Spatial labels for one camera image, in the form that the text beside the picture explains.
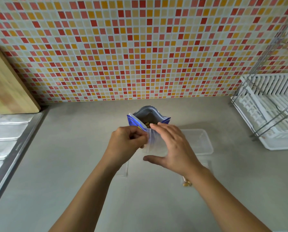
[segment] wooden cutting board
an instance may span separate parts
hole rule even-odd
[[[39,111],[40,106],[0,52],[0,114]]]

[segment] blue snack bag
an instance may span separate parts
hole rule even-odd
[[[144,106],[135,113],[127,115],[129,125],[138,126],[140,129],[147,132],[148,128],[146,123],[158,122],[168,124],[171,117],[162,116],[158,110],[153,106]]]

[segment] mosaic tile wall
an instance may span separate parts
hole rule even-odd
[[[288,0],[0,0],[0,49],[40,102],[232,94]],[[262,72],[288,72],[288,51]]]

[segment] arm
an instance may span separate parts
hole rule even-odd
[[[115,173],[146,142],[146,132],[136,126],[114,131],[102,159],[49,232],[94,231]]]
[[[271,231],[231,195],[207,168],[201,165],[179,128],[161,123],[150,124],[150,126],[164,139],[168,155],[145,156],[144,160],[188,178],[211,209],[222,231]]]

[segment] gray countertop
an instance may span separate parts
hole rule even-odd
[[[47,231],[100,160],[126,115],[155,106],[181,129],[205,129],[214,153],[200,156],[214,175],[274,231],[288,230],[288,151],[252,142],[229,97],[55,104],[0,199],[0,232]],[[142,160],[111,183],[96,231],[220,231],[208,207],[181,177]]]

